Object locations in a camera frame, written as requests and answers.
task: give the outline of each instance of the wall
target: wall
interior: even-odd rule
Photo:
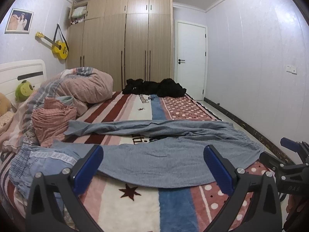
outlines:
[[[225,0],[206,13],[206,98],[280,146],[309,142],[309,26],[292,0]],[[297,75],[286,72],[297,66]]]
[[[188,21],[188,22],[193,22],[197,24],[203,24],[205,25],[206,23],[206,15],[205,11],[202,9],[198,8],[190,8],[190,6],[186,7],[180,7],[183,4],[178,5],[178,3],[173,3],[173,19],[174,19],[174,24],[175,20],[181,20],[181,21]]]
[[[58,23],[66,36],[70,7],[68,0],[16,0],[0,24],[0,65],[12,61],[42,59],[46,64],[47,78],[63,71],[65,61],[59,61],[51,52],[51,44],[43,39],[37,40],[35,34],[40,31],[52,39]],[[12,8],[34,12],[29,34],[4,34]]]

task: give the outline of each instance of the teddy bear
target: teddy bear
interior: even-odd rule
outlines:
[[[11,102],[3,93],[0,92],[0,116],[5,114],[10,109],[11,109]]]
[[[0,128],[10,122],[14,113],[9,112],[11,109],[11,102],[7,97],[0,93]]]

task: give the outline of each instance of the picture frame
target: picture frame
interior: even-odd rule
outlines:
[[[12,9],[4,33],[29,34],[33,14],[32,11]]]

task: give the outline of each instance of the pink comforter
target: pink comforter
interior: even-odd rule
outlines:
[[[34,132],[42,147],[50,147],[54,139],[63,141],[69,120],[75,120],[77,109],[55,98],[45,98],[44,107],[32,112]]]
[[[46,97],[72,96],[77,116],[84,114],[86,103],[95,104],[112,97],[111,75],[92,67],[64,70],[19,106],[12,121],[0,129],[0,151],[18,153],[24,143],[39,145],[32,124],[32,112],[44,104]]]

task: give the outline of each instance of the wardrobe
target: wardrobe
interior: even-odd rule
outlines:
[[[173,77],[172,0],[85,0],[83,22],[69,27],[67,69],[91,66],[109,73],[113,90],[129,78]]]

